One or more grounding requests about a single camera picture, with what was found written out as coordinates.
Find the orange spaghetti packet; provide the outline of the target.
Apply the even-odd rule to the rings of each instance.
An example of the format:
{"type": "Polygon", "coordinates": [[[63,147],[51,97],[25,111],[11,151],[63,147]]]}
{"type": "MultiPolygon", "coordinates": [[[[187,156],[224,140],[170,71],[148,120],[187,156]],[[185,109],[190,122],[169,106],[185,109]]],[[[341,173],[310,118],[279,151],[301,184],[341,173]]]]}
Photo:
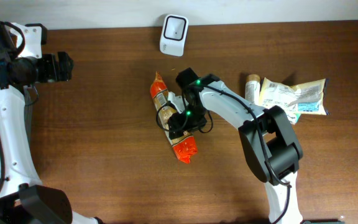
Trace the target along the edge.
{"type": "Polygon", "coordinates": [[[177,159],[185,164],[189,164],[191,156],[198,152],[196,141],[194,136],[187,131],[185,131],[185,135],[180,138],[170,139],[168,137],[169,131],[167,121],[174,113],[173,108],[168,102],[168,92],[168,88],[161,75],[159,72],[155,72],[155,79],[150,86],[150,95],[155,109],[157,110],[157,125],[163,128],[177,159]]]}

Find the white tube with gold cap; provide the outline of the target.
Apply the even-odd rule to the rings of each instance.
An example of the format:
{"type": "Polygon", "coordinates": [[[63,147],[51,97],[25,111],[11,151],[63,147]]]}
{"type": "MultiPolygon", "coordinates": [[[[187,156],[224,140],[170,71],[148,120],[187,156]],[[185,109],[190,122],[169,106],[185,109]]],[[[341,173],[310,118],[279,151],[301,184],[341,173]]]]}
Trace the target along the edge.
{"type": "Polygon", "coordinates": [[[259,104],[260,77],[256,74],[248,75],[245,85],[245,99],[252,104],[259,104]]]}

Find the white crinkled snack bag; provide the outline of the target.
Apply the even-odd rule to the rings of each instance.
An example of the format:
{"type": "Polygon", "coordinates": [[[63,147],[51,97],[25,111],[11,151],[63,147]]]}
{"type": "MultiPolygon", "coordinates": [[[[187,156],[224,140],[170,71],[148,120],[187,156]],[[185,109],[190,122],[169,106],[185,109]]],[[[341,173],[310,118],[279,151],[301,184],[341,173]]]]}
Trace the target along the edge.
{"type": "Polygon", "coordinates": [[[289,122],[295,125],[302,114],[328,115],[323,101],[328,80],[288,86],[264,78],[259,93],[259,105],[265,108],[279,106],[287,115],[289,122]]]}

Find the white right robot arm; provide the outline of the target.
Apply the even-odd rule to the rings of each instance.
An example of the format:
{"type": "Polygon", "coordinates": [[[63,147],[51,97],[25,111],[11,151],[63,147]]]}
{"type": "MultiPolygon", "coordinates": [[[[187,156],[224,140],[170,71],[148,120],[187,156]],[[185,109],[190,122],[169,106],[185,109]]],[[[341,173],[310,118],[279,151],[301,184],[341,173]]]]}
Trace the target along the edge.
{"type": "Polygon", "coordinates": [[[270,223],[301,223],[296,178],[303,151],[279,106],[266,109],[231,91],[216,75],[199,77],[184,71],[176,77],[181,96],[168,120],[173,136],[182,131],[203,132],[206,116],[216,113],[238,130],[246,163],[261,181],[268,197],[270,223]]]}

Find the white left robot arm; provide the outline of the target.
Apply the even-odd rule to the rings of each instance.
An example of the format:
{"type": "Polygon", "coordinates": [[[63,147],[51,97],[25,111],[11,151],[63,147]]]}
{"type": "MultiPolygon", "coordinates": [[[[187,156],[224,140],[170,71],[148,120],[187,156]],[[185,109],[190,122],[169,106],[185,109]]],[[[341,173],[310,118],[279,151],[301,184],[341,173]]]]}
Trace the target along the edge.
{"type": "Polygon", "coordinates": [[[67,82],[73,60],[45,54],[47,28],[0,21],[0,223],[99,223],[72,210],[67,195],[43,185],[29,140],[36,83],[67,82]]]}

